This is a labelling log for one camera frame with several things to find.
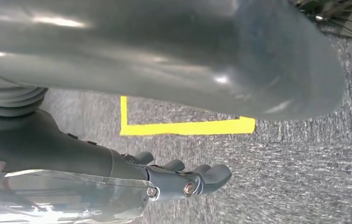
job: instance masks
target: yellow tape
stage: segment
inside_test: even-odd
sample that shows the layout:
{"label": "yellow tape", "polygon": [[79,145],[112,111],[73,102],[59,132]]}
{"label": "yellow tape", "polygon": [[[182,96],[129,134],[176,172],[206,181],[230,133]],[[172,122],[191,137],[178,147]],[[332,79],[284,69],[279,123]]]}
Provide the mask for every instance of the yellow tape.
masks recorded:
{"label": "yellow tape", "polygon": [[255,120],[240,119],[183,122],[170,124],[129,125],[127,120],[127,97],[121,97],[121,132],[120,135],[153,135],[153,134],[242,134],[253,133]]}

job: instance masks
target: metal bolt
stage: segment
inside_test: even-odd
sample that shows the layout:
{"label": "metal bolt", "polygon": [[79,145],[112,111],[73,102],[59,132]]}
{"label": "metal bolt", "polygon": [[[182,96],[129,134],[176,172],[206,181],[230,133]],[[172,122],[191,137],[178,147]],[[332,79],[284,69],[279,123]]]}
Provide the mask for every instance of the metal bolt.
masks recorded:
{"label": "metal bolt", "polygon": [[147,188],[147,195],[150,197],[154,197],[157,194],[157,189],[155,188]]}
{"label": "metal bolt", "polygon": [[186,197],[190,197],[194,193],[194,190],[194,184],[192,182],[187,182],[184,186],[184,195],[186,195]]}

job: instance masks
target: gray carpet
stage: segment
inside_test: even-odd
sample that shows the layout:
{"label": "gray carpet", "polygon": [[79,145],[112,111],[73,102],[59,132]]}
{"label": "gray carpet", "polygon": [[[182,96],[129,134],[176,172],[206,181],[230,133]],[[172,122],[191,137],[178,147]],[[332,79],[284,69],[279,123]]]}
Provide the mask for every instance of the gray carpet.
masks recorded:
{"label": "gray carpet", "polygon": [[[61,130],[121,153],[150,151],[156,163],[187,168],[225,163],[230,182],[213,195],[152,204],[142,224],[352,224],[352,40],[331,38],[348,79],[342,108],[301,122],[257,121],[254,134],[121,137],[120,100],[94,92],[51,90],[42,109]],[[128,102],[131,124],[230,119],[146,99]]]}

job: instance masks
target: robotic hand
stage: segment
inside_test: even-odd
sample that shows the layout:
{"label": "robotic hand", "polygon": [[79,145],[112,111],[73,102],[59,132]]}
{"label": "robotic hand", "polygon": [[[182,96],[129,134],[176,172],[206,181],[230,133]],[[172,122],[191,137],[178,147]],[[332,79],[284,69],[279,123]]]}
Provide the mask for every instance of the robotic hand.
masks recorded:
{"label": "robotic hand", "polygon": [[149,202],[209,194],[231,178],[225,165],[186,172],[180,160],[153,160],[63,133],[40,110],[0,117],[0,222],[129,223]]}
{"label": "robotic hand", "polygon": [[154,201],[183,199],[192,195],[209,194],[222,187],[230,178],[231,172],[226,165],[200,165],[193,171],[185,172],[184,163],[172,160],[164,166],[147,166],[154,160],[149,152],[137,156],[122,155],[136,168],[147,173],[147,180],[154,187],[148,188],[147,194]]}

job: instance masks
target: transparent plastic sheet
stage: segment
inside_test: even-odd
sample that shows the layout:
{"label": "transparent plastic sheet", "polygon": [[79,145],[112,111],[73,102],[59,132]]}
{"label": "transparent plastic sheet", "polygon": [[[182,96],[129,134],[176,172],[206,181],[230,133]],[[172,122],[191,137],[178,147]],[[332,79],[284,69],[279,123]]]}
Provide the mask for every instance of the transparent plastic sheet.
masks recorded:
{"label": "transparent plastic sheet", "polygon": [[130,223],[149,203],[150,182],[50,170],[0,172],[0,223]]}

